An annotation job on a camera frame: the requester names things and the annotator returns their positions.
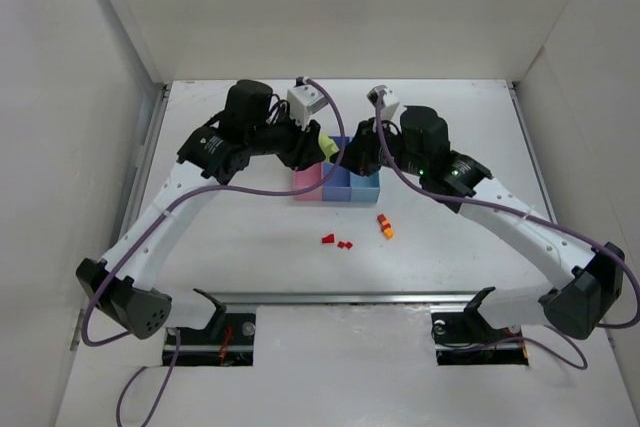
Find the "yellow-green lego block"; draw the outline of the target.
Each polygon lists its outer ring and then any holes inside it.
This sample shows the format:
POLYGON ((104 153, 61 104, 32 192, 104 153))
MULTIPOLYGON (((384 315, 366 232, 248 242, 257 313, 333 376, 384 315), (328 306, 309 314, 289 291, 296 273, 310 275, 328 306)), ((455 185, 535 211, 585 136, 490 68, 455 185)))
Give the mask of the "yellow-green lego block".
POLYGON ((336 141, 326 134, 320 134, 318 136, 318 143, 324 155, 324 161, 328 163, 334 163, 332 157, 338 154, 341 150, 336 141))

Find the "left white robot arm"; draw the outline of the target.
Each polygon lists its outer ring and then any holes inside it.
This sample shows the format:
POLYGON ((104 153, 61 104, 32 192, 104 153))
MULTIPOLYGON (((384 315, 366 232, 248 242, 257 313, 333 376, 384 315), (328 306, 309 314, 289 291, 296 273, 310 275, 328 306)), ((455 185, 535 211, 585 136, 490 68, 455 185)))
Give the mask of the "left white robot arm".
POLYGON ((275 155, 293 171, 323 161, 320 126, 312 116, 328 103, 303 79, 283 100, 259 81, 232 85, 223 110, 189 135, 158 194, 129 230, 100 259, 86 258, 77 267, 91 309, 139 339, 163 327, 217 327, 223 310, 218 301, 204 293, 195 299, 162 293, 155 287, 159 272, 199 212, 252 157, 275 155))

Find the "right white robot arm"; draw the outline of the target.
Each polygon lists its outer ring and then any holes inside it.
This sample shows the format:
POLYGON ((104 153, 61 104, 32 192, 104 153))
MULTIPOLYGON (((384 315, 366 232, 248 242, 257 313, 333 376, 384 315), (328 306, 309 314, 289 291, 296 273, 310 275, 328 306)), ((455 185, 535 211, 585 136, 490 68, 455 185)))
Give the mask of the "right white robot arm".
POLYGON ((545 277, 538 286, 478 292, 458 317, 473 343, 488 340, 492 331, 520 325, 549 325, 584 340, 621 294, 624 254, 617 246, 608 243, 601 252, 534 223, 524 203, 487 167, 451 148, 448 125, 432 108, 407 107, 399 132, 378 130, 375 119, 361 121, 342 165, 355 174, 397 166, 418 176, 423 190, 445 196, 447 208, 496 235, 545 277))

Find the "pink container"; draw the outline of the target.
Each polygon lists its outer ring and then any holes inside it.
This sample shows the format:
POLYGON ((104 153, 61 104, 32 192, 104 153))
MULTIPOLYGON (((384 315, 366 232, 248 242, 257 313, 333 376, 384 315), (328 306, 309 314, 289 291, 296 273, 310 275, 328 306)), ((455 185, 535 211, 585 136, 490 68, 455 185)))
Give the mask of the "pink container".
MULTIPOLYGON (((293 175, 292 188, 304 190, 320 182, 323 178, 323 164, 317 163, 306 170, 296 171, 293 175)), ((323 200, 322 187, 312 191, 297 194, 294 199, 298 202, 321 202, 323 200)))

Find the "light blue container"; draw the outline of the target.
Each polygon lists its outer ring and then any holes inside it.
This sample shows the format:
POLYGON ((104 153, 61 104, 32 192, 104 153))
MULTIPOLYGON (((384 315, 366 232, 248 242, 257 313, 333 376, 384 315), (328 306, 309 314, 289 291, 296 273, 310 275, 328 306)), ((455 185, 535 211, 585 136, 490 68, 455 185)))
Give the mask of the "light blue container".
POLYGON ((375 204, 380 195, 380 175, 375 172, 369 176, 350 174, 351 196, 354 203, 375 204))

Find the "dark blue container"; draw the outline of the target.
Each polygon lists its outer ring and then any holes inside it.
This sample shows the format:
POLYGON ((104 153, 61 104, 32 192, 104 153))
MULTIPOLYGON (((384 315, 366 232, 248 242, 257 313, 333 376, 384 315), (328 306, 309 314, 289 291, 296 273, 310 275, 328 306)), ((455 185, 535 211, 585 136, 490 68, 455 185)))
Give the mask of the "dark blue container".
MULTIPOLYGON (((330 136, 331 140, 336 143, 336 146, 341 147, 339 136, 330 136)), ((323 177, 333 168, 333 164, 330 162, 324 162, 322 167, 323 177)), ((323 184, 322 196, 324 202, 349 202, 351 200, 351 182, 350 172, 343 167, 338 167, 334 175, 323 184)))

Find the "red yellow orange lego stack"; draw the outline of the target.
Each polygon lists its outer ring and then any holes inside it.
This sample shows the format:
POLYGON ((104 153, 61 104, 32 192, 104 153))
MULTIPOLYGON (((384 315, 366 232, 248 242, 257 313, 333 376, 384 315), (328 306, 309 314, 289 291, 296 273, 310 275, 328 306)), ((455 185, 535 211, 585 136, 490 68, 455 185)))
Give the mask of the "red yellow orange lego stack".
POLYGON ((381 232, 387 239, 391 239, 394 236, 394 231, 390 221, 384 214, 379 214, 377 216, 377 221, 380 225, 381 232))

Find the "metal front rail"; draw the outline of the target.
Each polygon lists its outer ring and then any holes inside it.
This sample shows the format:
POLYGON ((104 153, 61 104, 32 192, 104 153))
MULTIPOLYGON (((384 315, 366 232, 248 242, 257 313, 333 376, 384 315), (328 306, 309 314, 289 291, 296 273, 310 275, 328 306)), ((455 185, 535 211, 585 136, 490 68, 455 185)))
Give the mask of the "metal front rail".
POLYGON ((491 288, 483 292, 389 292, 389 293, 222 293, 210 292, 171 292, 169 295, 157 291, 138 292, 131 298, 128 309, 136 311, 145 318, 166 318, 172 308, 179 305, 189 306, 191 301, 196 307, 225 309, 227 305, 374 305, 374 304, 464 304, 469 303, 477 294, 481 298, 499 292, 491 288))

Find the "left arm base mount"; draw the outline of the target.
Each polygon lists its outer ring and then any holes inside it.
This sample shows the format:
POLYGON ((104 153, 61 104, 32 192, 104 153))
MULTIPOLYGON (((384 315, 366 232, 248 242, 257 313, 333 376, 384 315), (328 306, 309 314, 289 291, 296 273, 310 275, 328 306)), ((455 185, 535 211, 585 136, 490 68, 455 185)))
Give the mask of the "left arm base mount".
POLYGON ((228 308, 209 293, 200 289, 195 289, 195 293, 215 307, 213 317, 202 330, 180 327, 179 348, 176 348, 176 337, 167 333, 162 365, 168 367, 176 356, 178 367, 251 367, 256 310, 242 306, 228 308))

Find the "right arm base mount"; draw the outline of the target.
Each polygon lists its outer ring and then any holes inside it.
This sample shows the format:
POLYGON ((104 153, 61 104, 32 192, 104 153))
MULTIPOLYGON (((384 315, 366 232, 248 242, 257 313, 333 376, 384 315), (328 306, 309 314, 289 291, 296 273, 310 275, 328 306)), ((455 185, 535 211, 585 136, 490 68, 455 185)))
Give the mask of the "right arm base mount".
POLYGON ((463 307, 432 311, 431 337, 439 366, 529 365, 522 330, 494 329, 478 313, 494 290, 481 290, 463 307))

